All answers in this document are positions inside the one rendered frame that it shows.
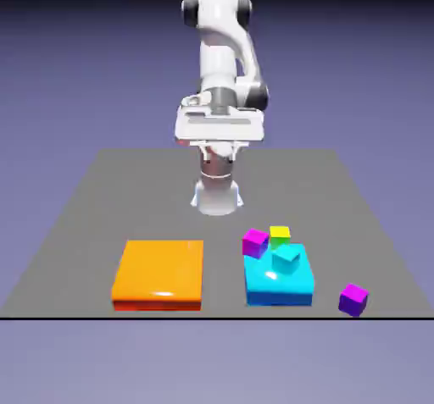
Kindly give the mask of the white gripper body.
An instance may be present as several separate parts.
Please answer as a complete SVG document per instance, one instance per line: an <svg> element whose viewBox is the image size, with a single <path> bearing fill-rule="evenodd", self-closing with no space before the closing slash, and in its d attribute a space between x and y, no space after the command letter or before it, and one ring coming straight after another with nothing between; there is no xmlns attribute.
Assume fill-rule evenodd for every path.
<svg viewBox="0 0 434 404"><path fill-rule="evenodd" d="M179 107L175 138L178 141L262 141L264 113L228 107L228 114L212 114L210 106Z"/></svg>

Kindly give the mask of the small magenta cube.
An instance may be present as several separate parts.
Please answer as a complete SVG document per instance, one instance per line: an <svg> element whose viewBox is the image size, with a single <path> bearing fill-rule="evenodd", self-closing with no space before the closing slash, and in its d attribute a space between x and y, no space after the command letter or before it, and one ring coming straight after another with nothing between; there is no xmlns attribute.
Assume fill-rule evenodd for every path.
<svg viewBox="0 0 434 404"><path fill-rule="evenodd" d="M260 259L269 245L269 234L251 228L242 237L242 255Z"/></svg>
<svg viewBox="0 0 434 404"><path fill-rule="evenodd" d="M339 296L338 309L352 317L359 317L366 308L370 292L348 283Z"/></svg>

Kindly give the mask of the small yellow cube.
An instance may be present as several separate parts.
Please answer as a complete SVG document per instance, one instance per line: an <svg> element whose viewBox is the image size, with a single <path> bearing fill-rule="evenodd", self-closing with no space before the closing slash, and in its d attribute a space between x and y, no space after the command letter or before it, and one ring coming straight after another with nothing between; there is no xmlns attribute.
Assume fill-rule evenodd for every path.
<svg viewBox="0 0 434 404"><path fill-rule="evenodd" d="M291 232L288 226L270 226L270 248L275 250L281 245L287 245L291 240Z"/></svg>

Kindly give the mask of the small cyan cube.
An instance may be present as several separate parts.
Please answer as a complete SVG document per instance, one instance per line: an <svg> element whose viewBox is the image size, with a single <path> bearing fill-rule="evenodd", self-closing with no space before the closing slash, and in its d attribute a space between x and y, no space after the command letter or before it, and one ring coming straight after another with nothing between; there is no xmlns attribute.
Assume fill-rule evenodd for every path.
<svg viewBox="0 0 434 404"><path fill-rule="evenodd" d="M271 255L271 265L275 272L292 274L300 264L300 249L298 245L281 245Z"/></svg>

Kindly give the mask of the large orange box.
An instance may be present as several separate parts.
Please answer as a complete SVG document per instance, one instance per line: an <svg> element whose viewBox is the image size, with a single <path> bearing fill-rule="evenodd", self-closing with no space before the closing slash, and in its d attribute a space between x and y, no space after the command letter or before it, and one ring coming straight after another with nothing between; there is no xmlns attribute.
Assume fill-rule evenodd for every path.
<svg viewBox="0 0 434 404"><path fill-rule="evenodd" d="M116 311L198 311L202 240L129 240L111 290Z"/></svg>

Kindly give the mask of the large cyan box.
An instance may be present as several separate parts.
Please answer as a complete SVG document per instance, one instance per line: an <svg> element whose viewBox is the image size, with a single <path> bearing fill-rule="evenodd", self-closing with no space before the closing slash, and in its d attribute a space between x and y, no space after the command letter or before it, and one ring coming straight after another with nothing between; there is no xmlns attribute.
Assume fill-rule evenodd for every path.
<svg viewBox="0 0 434 404"><path fill-rule="evenodd" d="M246 301L249 306L311 306L314 295L314 275L306 249L298 245L300 264L292 274L273 270L270 247L260 259L244 256Z"/></svg>

